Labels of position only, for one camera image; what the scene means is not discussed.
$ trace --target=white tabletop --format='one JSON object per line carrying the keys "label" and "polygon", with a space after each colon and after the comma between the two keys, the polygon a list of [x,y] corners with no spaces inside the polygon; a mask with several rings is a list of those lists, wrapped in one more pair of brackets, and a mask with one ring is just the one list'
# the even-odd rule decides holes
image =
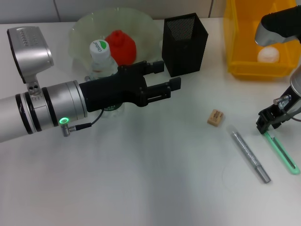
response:
{"label": "white tabletop", "polygon": [[[238,81],[227,73],[221,18],[202,19],[209,33],[200,72],[182,76],[167,100],[126,104],[118,119],[63,137],[49,129],[0,144],[1,226],[283,226],[301,219],[301,176],[289,173],[256,129],[260,110],[289,86]],[[163,22],[156,21],[163,29]],[[55,66],[40,85],[77,79],[84,72],[68,56],[74,23],[34,24]],[[0,97],[26,91],[0,25]],[[148,85],[168,72],[146,76]],[[207,124],[213,109],[220,127]],[[83,120],[91,121],[95,114]],[[272,181],[263,184],[226,132],[234,125]],[[301,125],[276,131],[301,167]]]}

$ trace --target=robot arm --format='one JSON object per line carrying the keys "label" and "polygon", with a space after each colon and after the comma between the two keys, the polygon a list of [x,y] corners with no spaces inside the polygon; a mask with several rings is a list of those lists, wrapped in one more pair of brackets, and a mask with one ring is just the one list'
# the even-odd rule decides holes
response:
{"label": "robot arm", "polygon": [[77,81],[40,88],[36,74],[53,65],[50,50],[38,27],[8,30],[12,54],[27,92],[0,100],[0,142],[87,117],[88,112],[123,102],[139,107],[170,98],[181,88],[181,78],[148,87],[144,75],[164,70],[162,61],[143,61],[118,67],[109,77],[78,84]]}
{"label": "robot arm", "polygon": [[[255,42],[260,46],[301,40],[301,6],[264,16],[257,27]],[[265,133],[269,126],[278,128],[301,112],[301,67],[292,74],[290,87],[274,104],[259,112],[257,129]]]}

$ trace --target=white bottle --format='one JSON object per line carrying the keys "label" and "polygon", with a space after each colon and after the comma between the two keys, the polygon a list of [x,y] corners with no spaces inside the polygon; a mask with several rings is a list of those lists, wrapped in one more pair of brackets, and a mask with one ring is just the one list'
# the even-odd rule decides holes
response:
{"label": "white bottle", "polygon": [[[92,64],[89,70],[91,80],[108,77],[117,73],[117,63],[112,58],[109,44],[105,40],[95,40],[90,44]],[[124,112],[124,104],[104,109],[103,117],[116,117]]]}

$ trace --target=white tile wall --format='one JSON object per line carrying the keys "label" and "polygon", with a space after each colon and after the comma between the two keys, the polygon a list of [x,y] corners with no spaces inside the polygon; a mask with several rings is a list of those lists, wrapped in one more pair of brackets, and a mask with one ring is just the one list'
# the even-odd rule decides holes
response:
{"label": "white tile wall", "polygon": [[105,7],[131,7],[155,19],[196,12],[208,17],[211,0],[55,0],[62,21],[77,21],[82,16]]}
{"label": "white tile wall", "polygon": [[58,22],[53,0],[0,0],[0,24]]}
{"label": "white tile wall", "polygon": [[210,17],[223,17],[227,0],[213,0]]}

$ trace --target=metal pen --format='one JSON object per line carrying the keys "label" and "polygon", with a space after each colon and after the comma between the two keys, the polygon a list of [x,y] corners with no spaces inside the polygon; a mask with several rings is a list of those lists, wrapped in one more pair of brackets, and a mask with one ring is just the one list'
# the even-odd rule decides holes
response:
{"label": "metal pen", "polygon": [[241,137],[240,133],[236,130],[231,131],[230,135],[232,139],[235,141],[235,143],[238,145],[242,153],[246,156],[248,161],[251,163],[251,165],[254,167],[255,171],[258,173],[258,175],[261,177],[263,182],[267,184],[268,182],[271,181],[269,178],[268,174],[262,167],[261,163],[258,161],[256,156],[253,154],[249,146],[246,144],[244,139]]}

